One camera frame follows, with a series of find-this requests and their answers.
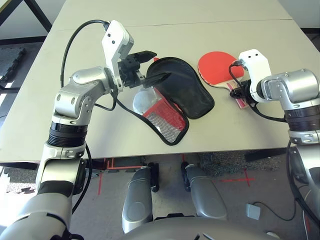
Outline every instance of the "gray floor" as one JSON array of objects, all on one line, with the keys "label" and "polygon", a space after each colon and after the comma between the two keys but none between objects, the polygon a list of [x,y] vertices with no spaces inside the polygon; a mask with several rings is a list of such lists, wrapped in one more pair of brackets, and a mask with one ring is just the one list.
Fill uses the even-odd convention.
[{"label": "gray floor", "polygon": [[[31,65],[33,64],[40,48],[42,46],[42,42],[35,42],[35,43],[26,43],[26,44],[12,44],[12,45],[2,45],[1,48],[25,48],[26,54],[23,56],[21,60],[21,64],[19,64],[17,71],[11,77],[11,82],[13,84],[11,87],[19,88],[23,84],[25,77]],[[0,128],[4,124],[6,116],[16,99],[17,94],[7,94],[3,103],[0,106]]]},{"label": "gray floor", "polygon": [[[308,37],[312,39],[316,37],[316,35],[310,34]],[[320,51],[320,37],[313,39],[313,43]],[[19,87],[22,84],[41,45],[41,43],[14,45],[14,47],[26,48],[27,54],[24,56],[14,76],[13,87]],[[0,107],[0,127],[15,97],[16,94],[8,94]],[[191,196],[188,192],[185,192],[183,188],[180,174],[181,156],[156,155],[148,157],[147,160],[160,164],[160,190],[152,194],[154,217],[163,217],[168,213],[195,215],[196,210],[193,206]],[[196,162],[198,161],[198,157],[195,154],[190,154],[186,156],[186,160]],[[250,187],[245,181],[220,181],[244,178],[245,175],[243,172],[225,174],[213,179],[226,203],[229,220],[233,223],[259,229],[263,232],[276,232],[284,240],[306,239],[302,222],[302,211],[299,206],[297,206],[295,218],[288,222],[278,219],[263,206],[261,207],[260,220],[253,220],[246,217],[246,203],[254,201],[262,201],[268,204],[284,218],[291,217],[294,203],[288,186],[284,160],[282,159],[280,167],[276,171],[248,170],[247,173],[249,178],[255,178],[254,181],[250,181]],[[103,173],[102,191],[100,195],[98,195],[99,178],[93,178],[86,196],[72,217],[71,231],[82,234],[84,239],[87,240],[109,240],[122,236],[122,206],[126,196],[127,183],[130,181],[132,175],[133,173],[126,173],[124,171],[118,173]],[[18,191],[18,189],[25,186],[23,184],[31,184],[35,172],[17,170],[12,171],[11,176],[12,188],[10,189],[12,191]],[[305,195],[307,191],[307,187],[301,189],[303,195]],[[315,226],[311,224],[309,239],[315,240],[319,239],[319,237],[319,232]]]}]

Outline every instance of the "wire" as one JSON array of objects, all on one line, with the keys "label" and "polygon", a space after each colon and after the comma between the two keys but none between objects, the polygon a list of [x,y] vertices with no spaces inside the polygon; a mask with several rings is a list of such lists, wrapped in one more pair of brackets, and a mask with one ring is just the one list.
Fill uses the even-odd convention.
[{"label": "wire", "polygon": [[[308,193],[305,195],[304,201],[307,200],[307,197],[309,196],[310,193],[311,193],[311,189],[310,189],[310,190],[308,191]],[[307,231],[307,226],[306,226],[306,219],[305,219],[305,211],[303,211],[303,210],[302,210],[302,217],[303,217],[303,224],[304,224],[304,230],[305,230],[306,240],[309,240],[308,231]]]},{"label": "wire", "polygon": [[95,103],[94,105],[99,107],[99,108],[102,108],[103,110],[106,110],[106,111],[113,111],[117,105],[117,100],[118,100],[118,90],[113,90],[110,95],[112,96],[113,98],[113,104],[112,104],[112,107],[111,108],[108,108],[108,107],[105,107],[105,106],[102,106],[98,103]]},{"label": "wire", "polygon": [[315,40],[316,38],[320,37],[320,34],[314,36],[313,38],[310,39],[310,41],[312,42],[313,40]]},{"label": "wire", "polygon": [[79,206],[79,204],[81,203],[82,199],[84,198],[84,196],[85,196],[85,194],[87,192],[87,189],[89,187],[91,176],[92,176],[92,158],[91,158],[91,153],[90,153],[90,150],[89,150],[89,147],[88,147],[87,143],[85,143],[85,150],[86,150],[86,153],[88,154],[89,175],[88,175],[88,179],[86,180],[85,187],[84,187],[79,199],[76,201],[75,205],[72,208],[72,214],[74,214],[74,212],[76,211],[77,207]]},{"label": "wire", "polygon": [[316,226],[320,228],[320,220],[317,218],[317,216],[312,212],[312,210],[309,208],[309,206],[306,204],[306,201],[304,201],[304,198],[302,197],[299,189],[295,185],[294,182],[294,176],[292,172],[290,171],[290,159],[289,159],[289,149],[291,146],[291,141],[289,140],[288,145],[286,147],[286,175],[288,177],[289,185],[292,191],[292,194],[294,196],[295,201],[300,205],[302,210],[305,211],[305,213],[308,215],[308,217],[315,223]]},{"label": "wire", "polygon": [[60,74],[60,85],[61,88],[63,88],[64,86],[64,75],[65,75],[65,66],[66,66],[66,60],[67,60],[67,55],[69,52],[69,49],[71,47],[71,44],[73,42],[73,40],[75,39],[75,37],[77,36],[77,34],[81,31],[81,29],[83,29],[85,26],[88,26],[90,24],[103,24],[104,26],[108,25],[109,23],[107,21],[103,21],[103,20],[90,20],[90,21],[86,21],[85,23],[81,24],[72,34],[72,36],[70,37],[66,48],[64,50],[64,55],[63,55],[63,59],[62,59],[62,66],[61,66],[61,74]]},{"label": "wire", "polygon": [[252,203],[252,205],[256,205],[256,204],[261,204],[264,205],[267,209],[269,209],[276,217],[278,217],[279,219],[283,220],[283,221],[291,221],[292,219],[295,218],[296,216],[296,201],[293,201],[293,205],[294,205],[294,209],[293,209],[293,215],[290,218],[283,218],[281,216],[279,216],[278,214],[275,213],[275,211],[273,211],[267,204],[261,202],[261,201],[255,201],[254,203]]},{"label": "wire", "polygon": [[237,65],[235,65],[235,63],[232,63],[230,66],[229,66],[229,74],[231,75],[231,77],[233,78],[233,80],[235,80],[235,82],[239,85],[240,89],[241,89],[241,93],[242,95],[244,96],[245,100],[247,101],[249,107],[256,113],[258,114],[260,117],[263,117],[265,119],[268,119],[268,120],[272,120],[272,121],[276,121],[276,122],[281,122],[281,123],[286,123],[287,121],[284,119],[284,118],[278,118],[278,117],[272,117],[272,116],[267,116],[267,115],[264,115],[262,114],[258,108],[257,108],[257,104],[258,103],[255,103],[254,106],[251,106],[251,104],[249,103],[249,99],[245,93],[245,90],[244,90],[244,87],[241,85],[241,83],[238,81],[238,79],[235,77],[235,75],[232,73],[232,70],[231,68],[232,67],[236,67]]},{"label": "wire", "polygon": [[71,234],[71,240],[75,239],[75,240],[85,240],[83,236],[79,235],[79,234]]}]

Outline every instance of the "white table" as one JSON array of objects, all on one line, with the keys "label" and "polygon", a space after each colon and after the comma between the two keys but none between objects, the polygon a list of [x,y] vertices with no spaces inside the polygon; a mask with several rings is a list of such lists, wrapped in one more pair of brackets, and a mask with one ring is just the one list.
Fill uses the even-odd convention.
[{"label": "white table", "polygon": [[[134,38],[132,53],[150,50],[159,57],[178,57],[195,69],[199,58],[207,52],[224,51],[238,56],[256,48],[268,58],[273,74],[307,68],[320,78],[320,53],[291,19],[129,26],[127,30]],[[49,135],[54,97],[60,88],[62,56],[73,31],[52,30],[43,43],[2,127],[1,161],[37,162],[41,158]],[[79,69],[105,64],[100,43],[103,35],[99,24],[80,32],[70,48],[66,77]],[[146,73],[150,64],[144,63],[141,72]],[[95,108],[86,137],[92,157],[271,149],[287,145],[286,123],[263,119],[250,109],[240,110],[226,90],[204,86],[213,96],[215,107],[199,119],[190,119],[188,132],[175,146],[164,144],[148,126],[118,106],[113,112]],[[125,89],[119,99],[131,106],[137,91]],[[110,106],[112,100],[103,96],[98,103]],[[278,102],[261,104],[260,110],[271,116],[284,114]]]}]

